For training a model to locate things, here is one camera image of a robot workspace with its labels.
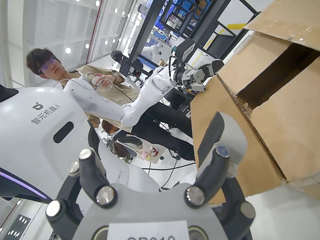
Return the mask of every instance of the black hair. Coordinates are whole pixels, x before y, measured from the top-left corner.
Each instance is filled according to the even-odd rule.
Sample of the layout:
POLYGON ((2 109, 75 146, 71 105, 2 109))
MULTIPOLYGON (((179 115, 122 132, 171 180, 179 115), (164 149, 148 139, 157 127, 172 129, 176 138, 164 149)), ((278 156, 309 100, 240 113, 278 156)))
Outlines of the black hair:
POLYGON ((26 56, 26 66, 36 75, 42 74, 40 67, 54 54, 47 48, 35 48, 26 56))

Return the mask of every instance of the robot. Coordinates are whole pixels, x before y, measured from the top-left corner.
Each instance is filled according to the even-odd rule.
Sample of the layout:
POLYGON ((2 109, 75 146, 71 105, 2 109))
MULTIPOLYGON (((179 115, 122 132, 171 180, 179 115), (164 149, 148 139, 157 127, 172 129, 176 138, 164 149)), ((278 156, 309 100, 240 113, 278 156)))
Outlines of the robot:
POLYGON ((46 217, 63 240, 252 239, 249 227, 255 218, 255 209, 245 200, 234 177, 234 166, 246 150, 247 141, 235 120, 217 112, 199 146, 195 183, 148 194, 119 183, 110 184, 97 164, 97 155, 84 149, 57 198, 47 206, 46 217), (93 202, 84 216, 76 204, 81 188, 93 202), (216 215, 208 201, 220 188, 226 205, 216 215), (173 232, 172 227, 178 222, 183 223, 183 227, 173 232), (161 230, 151 229, 155 223, 162 225, 161 230))
POLYGON ((190 239, 197 240, 245 236, 255 211, 235 179, 247 141, 233 118, 217 113, 210 123, 196 182, 162 192, 145 171, 107 150, 84 114, 133 126, 174 87, 205 91, 203 82, 222 61, 186 69, 183 60, 193 47, 188 40, 177 47, 175 65, 156 69, 124 106, 100 97, 86 77, 68 81, 63 91, 0 86, 0 196, 49 203, 47 218, 63 240, 106 239, 113 223, 133 221, 186 221, 190 239), (228 208, 218 218, 207 203, 220 188, 228 208))
MULTIPOLYGON (((145 193, 161 190, 141 168, 107 149, 81 107, 63 91, 0 86, 0 96, 1 197, 50 203, 84 148, 95 151, 111 183, 145 193)), ((78 202, 83 213, 91 205, 84 191, 78 202)))

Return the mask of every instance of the sign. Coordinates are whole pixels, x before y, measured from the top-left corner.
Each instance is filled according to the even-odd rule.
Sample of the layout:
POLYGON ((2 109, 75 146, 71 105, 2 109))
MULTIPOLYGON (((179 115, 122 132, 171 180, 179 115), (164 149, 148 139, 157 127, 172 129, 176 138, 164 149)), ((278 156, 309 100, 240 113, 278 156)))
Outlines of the sign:
POLYGON ((189 240, 189 232, 187 221, 114 223, 107 240, 189 240))
POLYGON ((61 107, 60 105, 53 105, 53 106, 50 106, 48 107, 47 109, 45 110, 42 110, 43 109, 43 105, 42 104, 39 104, 38 102, 35 103, 35 105, 32 107, 33 109, 39 111, 39 110, 42 110, 40 112, 40 114, 36 117, 36 118, 33 118, 31 120, 32 123, 38 125, 40 124, 43 120, 45 120, 49 115, 51 115, 53 112, 55 112, 56 110, 59 109, 59 107, 61 107))

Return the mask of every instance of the man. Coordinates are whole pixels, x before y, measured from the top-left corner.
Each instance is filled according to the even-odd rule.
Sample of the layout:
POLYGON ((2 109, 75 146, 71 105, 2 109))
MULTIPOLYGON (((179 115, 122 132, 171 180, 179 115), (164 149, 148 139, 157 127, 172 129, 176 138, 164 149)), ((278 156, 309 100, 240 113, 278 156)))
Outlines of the man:
MULTIPOLYGON (((90 65, 85 65, 75 72, 68 72, 63 67, 61 61, 48 49, 33 49, 26 56, 27 67, 36 75, 44 79, 52 79, 58 81, 64 87, 69 79, 79 78, 81 75, 88 75, 88 79, 92 84, 95 77, 100 77, 98 94, 115 103, 122 105, 134 101, 139 92, 133 88, 122 85, 124 78, 120 73, 98 68, 90 65)), ((100 118, 87 114, 92 125, 97 128, 100 124, 100 118)), ((194 160, 193 146, 188 142, 173 138, 169 132, 157 125, 154 120, 177 127, 186 135, 192 137, 191 121, 181 112, 178 112, 171 107, 158 102, 150 107, 140 118, 138 123, 133 127, 125 127, 119 121, 108 118, 101 118, 108 121, 113 126, 122 129, 128 133, 143 138, 150 143, 162 145, 173 151, 185 151, 194 160)))

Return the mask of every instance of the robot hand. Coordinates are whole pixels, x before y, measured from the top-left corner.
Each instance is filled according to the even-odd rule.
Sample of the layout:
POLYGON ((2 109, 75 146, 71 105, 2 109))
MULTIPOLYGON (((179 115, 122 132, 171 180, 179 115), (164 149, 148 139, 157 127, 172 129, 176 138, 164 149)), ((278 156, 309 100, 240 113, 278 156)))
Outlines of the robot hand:
MULTIPOLYGON (((144 223, 144 228, 148 228, 148 223, 175 221, 186 222, 184 233, 190 239, 242 239, 250 233, 255 209, 245 200, 237 180, 227 178, 230 161, 241 158, 239 155, 243 155, 242 149, 247 143, 240 128, 234 129, 235 125, 230 116, 217 113, 199 147, 196 182, 179 184, 161 193, 147 195, 121 184, 110 184, 97 165, 96 154, 88 149, 81 151, 78 168, 73 169, 76 175, 67 177, 57 199, 47 206, 49 223, 63 240, 107 239, 115 223, 144 223), (221 146, 223 143, 231 143, 230 150, 228 146, 221 146), (93 201, 85 216, 76 204, 81 188, 93 201), (220 188, 225 194, 227 209, 217 217, 208 202, 220 188)), ((156 239, 162 239, 165 232, 154 234, 156 239)), ((181 235, 174 235, 169 239, 181 239, 179 237, 181 235)))

